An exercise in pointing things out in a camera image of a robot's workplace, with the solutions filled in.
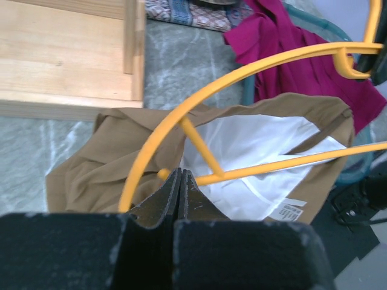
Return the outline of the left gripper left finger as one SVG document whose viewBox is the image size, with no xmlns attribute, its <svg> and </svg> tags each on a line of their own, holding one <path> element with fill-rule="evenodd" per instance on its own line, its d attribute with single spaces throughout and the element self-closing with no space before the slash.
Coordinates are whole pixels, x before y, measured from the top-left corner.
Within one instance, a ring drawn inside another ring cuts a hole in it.
<svg viewBox="0 0 387 290">
<path fill-rule="evenodd" d="M 169 289 L 172 238 L 180 201 L 182 170 L 175 169 L 162 186 L 130 211 L 134 220 L 126 249 L 129 252 L 129 289 Z"/>
</svg>

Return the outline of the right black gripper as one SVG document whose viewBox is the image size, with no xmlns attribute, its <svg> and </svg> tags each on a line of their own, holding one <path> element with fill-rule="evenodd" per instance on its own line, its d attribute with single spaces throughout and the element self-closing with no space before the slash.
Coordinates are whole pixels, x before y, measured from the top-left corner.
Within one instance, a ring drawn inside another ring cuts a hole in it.
<svg viewBox="0 0 387 290">
<path fill-rule="evenodd" d="M 371 81 L 374 86 L 386 82 L 386 18 L 380 18 L 376 32 L 376 43 L 383 44 L 383 48 L 378 55 L 361 54 L 356 70 L 367 73 L 371 72 Z"/>
</svg>

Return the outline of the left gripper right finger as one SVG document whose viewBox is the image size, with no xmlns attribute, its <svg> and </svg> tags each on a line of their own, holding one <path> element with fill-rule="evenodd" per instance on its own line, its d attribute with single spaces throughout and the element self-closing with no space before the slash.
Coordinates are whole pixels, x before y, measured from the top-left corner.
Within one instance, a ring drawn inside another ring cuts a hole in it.
<svg viewBox="0 0 387 290">
<path fill-rule="evenodd" d="M 229 221 L 199 189 L 190 170 L 181 172 L 177 202 L 177 221 Z"/>
</svg>

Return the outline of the tan skirt with white lining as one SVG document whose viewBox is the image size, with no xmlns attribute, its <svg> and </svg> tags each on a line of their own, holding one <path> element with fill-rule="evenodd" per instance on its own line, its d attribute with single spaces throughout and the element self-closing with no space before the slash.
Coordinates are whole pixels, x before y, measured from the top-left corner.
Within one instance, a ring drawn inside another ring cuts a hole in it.
<svg viewBox="0 0 387 290">
<path fill-rule="evenodd" d="M 167 111 L 116 108 L 101 112 L 88 142 L 46 177 L 50 212 L 112 213 L 135 158 Z M 337 97 L 285 93 L 251 106 L 199 105 L 189 112 L 225 172 L 344 149 L 354 139 L 353 113 Z M 232 220 L 310 223 L 344 168 L 346 158 L 209 185 L 200 190 Z M 161 186 L 162 169 L 180 167 L 194 177 L 211 174 L 202 156 L 174 127 L 140 172 L 132 205 Z"/>
</svg>

